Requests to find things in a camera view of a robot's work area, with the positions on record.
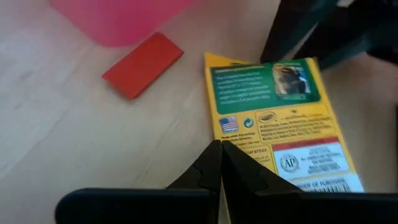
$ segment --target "white label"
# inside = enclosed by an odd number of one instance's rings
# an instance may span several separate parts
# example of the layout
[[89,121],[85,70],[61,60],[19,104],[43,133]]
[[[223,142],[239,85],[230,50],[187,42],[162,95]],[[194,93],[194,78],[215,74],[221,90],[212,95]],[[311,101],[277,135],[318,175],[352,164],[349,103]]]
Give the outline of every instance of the white label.
[[278,174],[287,180],[349,170],[338,141],[312,146],[274,149]]
[[364,192],[358,175],[354,173],[308,180],[293,180],[290,183],[307,192]]

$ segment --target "black plastic object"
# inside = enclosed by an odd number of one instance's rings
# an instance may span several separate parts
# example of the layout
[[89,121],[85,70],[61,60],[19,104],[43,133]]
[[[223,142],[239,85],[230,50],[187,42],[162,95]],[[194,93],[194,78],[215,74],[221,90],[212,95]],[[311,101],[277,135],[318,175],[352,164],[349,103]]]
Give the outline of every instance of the black plastic object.
[[281,60],[319,21],[332,13],[338,0],[281,0],[261,63]]
[[217,223],[221,188],[220,141],[167,189],[82,189],[58,203],[58,224]]
[[398,49],[393,47],[382,47],[367,52],[372,57],[385,60],[398,65]]
[[[301,10],[301,17],[289,15],[292,7],[282,0],[271,33],[264,48],[261,62],[280,60],[318,23],[295,55],[296,58],[317,57],[320,68],[326,69],[360,52],[391,48],[398,44],[398,1],[359,0],[349,7],[337,7],[336,1],[312,0]],[[315,13],[309,10],[318,6]],[[285,15],[284,20],[278,15]],[[284,37],[278,33],[284,30]]]
[[229,141],[213,141],[167,189],[83,189],[55,219],[69,223],[217,223],[221,174],[232,224],[357,218],[398,221],[397,194],[303,192]]

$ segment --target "barcode label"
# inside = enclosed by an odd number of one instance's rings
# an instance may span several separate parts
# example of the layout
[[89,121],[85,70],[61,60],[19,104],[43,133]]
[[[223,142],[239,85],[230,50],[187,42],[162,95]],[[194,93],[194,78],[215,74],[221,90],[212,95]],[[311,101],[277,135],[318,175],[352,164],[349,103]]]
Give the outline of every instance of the barcode label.
[[312,192],[327,192],[327,193],[338,193],[338,192],[351,192],[349,185],[340,184],[340,185],[332,185],[329,187],[323,187],[319,189],[313,189]]
[[305,180],[289,180],[289,182],[306,192],[363,192],[361,182],[355,173]]

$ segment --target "ap seal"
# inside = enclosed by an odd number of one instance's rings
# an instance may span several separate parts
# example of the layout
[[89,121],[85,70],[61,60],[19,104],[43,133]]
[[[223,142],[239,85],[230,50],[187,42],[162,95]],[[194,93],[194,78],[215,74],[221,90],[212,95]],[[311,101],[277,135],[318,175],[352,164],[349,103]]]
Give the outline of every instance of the ap seal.
[[295,172],[300,168],[297,158],[289,153],[280,158],[280,166],[286,172]]

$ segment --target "green label panel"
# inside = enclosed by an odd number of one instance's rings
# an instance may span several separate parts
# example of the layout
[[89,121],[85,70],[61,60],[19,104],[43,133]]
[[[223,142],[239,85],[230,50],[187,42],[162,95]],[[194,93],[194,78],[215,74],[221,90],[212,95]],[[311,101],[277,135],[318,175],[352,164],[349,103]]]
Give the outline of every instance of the green label panel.
[[211,68],[219,114],[320,100],[305,60]]

